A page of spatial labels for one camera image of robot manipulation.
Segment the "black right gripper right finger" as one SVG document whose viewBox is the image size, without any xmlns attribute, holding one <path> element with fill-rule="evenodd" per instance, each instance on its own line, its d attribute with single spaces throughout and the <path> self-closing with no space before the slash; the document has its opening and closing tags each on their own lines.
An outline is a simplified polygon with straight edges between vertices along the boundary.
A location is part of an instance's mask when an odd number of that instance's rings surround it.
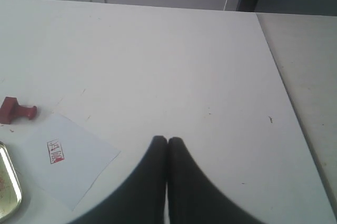
<svg viewBox="0 0 337 224">
<path fill-rule="evenodd" d="M 167 161 L 170 223 L 261 223 L 208 179 L 181 138 L 169 139 Z"/>
</svg>

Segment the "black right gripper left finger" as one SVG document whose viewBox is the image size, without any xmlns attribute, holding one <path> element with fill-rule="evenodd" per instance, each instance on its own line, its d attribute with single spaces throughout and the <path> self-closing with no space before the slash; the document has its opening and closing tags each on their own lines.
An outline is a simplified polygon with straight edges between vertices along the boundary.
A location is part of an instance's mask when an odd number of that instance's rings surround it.
<svg viewBox="0 0 337 224">
<path fill-rule="evenodd" d="M 154 136 L 127 179 L 72 223 L 164 223 L 167 139 Z"/>
</svg>

